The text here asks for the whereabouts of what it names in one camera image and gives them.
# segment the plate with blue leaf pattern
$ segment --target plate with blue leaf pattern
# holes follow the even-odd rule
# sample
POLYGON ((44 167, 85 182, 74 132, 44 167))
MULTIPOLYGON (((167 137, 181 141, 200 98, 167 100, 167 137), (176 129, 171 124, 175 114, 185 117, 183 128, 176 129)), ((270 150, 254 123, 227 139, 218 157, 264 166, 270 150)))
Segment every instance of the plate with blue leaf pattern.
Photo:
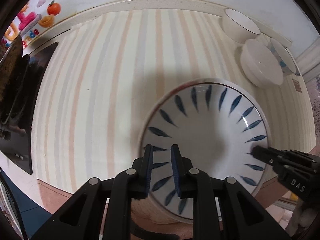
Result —
POLYGON ((252 96, 221 79, 197 79, 165 95, 150 113, 140 135, 140 154, 154 147, 149 198, 170 217, 192 223, 192 199, 180 199, 174 188, 170 148, 210 177, 235 177, 252 195, 259 190, 266 165, 250 154, 268 147, 265 115, 252 96))

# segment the silver rivet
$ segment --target silver rivet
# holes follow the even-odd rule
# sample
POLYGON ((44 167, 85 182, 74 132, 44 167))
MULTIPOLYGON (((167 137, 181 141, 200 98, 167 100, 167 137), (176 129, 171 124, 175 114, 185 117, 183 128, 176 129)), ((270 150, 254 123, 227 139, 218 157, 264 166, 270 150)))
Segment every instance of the silver rivet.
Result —
POLYGON ((189 172, 191 173, 191 174, 198 174, 199 173, 199 170, 198 169, 196 169, 196 168, 191 168, 190 170, 189 170, 189 172))
POLYGON ((227 177, 227 182, 230 184, 235 184, 236 183, 236 179, 234 177, 227 177))
POLYGON ((90 185, 96 185, 99 182, 98 178, 91 178, 89 179, 89 184, 90 185))
POLYGON ((136 170, 135 170, 135 169, 127 169, 126 173, 127 173, 128 175, 133 175, 133 174, 136 173, 136 170))

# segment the cloud sticker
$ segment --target cloud sticker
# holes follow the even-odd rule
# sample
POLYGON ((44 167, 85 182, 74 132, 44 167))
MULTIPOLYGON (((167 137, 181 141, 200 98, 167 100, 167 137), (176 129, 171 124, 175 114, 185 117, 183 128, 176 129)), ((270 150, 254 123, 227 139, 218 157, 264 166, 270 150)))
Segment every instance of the cloud sticker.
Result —
POLYGON ((47 0, 39 0, 37 3, 37 7, 39 8, 40 6, 42 6, 47 0))

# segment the tomato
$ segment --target tomato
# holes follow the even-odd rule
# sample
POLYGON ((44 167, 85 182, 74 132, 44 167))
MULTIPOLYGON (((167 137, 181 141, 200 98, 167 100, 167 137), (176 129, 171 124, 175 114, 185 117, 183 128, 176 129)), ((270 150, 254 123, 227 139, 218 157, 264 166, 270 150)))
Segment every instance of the tomato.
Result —
POLYGON ((61 11, 61 6, 59 3, 56 3, 54 1, 52 1, 48 8, 47 8, 47 12, 48 14, 54 14, 54 15, 57 15, 59 12, 61 11))

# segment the striped tablecloth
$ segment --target striped tablecloth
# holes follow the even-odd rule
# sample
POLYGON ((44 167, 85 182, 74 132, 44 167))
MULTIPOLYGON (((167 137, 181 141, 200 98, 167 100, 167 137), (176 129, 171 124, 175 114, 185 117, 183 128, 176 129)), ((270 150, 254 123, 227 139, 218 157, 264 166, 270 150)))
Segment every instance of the striped tablecloth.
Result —
MULTIPOLYGON (((258 39, 268 42, 263 34, 258 39)), ((268 119, 272 147, 310 151, 315 128, 302 77, 259 89, 244 76, 240 52, 240 44, 221 29, 220 17, 194 11, 113 12, 74 26, 58 45, 36 102, 37 178, 73 193, 93 176, 108 179, 129 168, 152 106, 199 77, 223 78, 247 90, 268 119)))

